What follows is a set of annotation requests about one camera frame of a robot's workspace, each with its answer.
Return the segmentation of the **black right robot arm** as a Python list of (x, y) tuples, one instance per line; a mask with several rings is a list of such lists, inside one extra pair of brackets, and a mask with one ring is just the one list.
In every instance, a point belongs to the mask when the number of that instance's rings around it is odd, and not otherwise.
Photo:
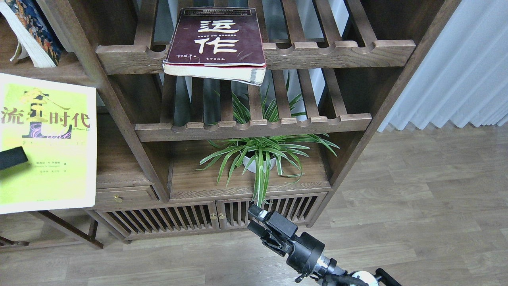
[(367, 271), (348, 273), (337, 266), (335, 259), (323, 255), (325, 244), (307, 232), (297, 236), (296, 224), (276, 211), (267, 212), (251, 205), (248, 213), (265, 226), (252, 220), (247, 228), (260, 236), (267, 248), (281, 257), (288, 255), (286, 263), (300, 274), (295, 279), (297, 283), (310, 277), (321, 286), (377, 286), (380, 282), (386, 286), (400, 285), (381, 268), (375, 274)]

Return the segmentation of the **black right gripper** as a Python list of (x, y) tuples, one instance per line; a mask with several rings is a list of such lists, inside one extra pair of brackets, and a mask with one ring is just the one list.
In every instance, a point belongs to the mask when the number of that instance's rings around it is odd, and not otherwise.
[(263, 244), (281, 257), (288, 255), (286, 263), (299, 273), (297, 280), (312, 274), (314, 280), (325, 275), (338, 274), (337, 262), (323, 255), (325, 245), (307, 232), (296, 235), (298, 227), (279, 213), (263, 210), (256, 204), (247, 210), (251, 217), (248, 229), (260, 237)]

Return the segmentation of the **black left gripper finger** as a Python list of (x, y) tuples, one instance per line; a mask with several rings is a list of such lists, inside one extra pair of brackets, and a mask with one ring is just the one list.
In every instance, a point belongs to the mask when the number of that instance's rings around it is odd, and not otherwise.
[(0, 170), (6, 170), (27, 161), (28, 157), (22, 146), (0, 152)]

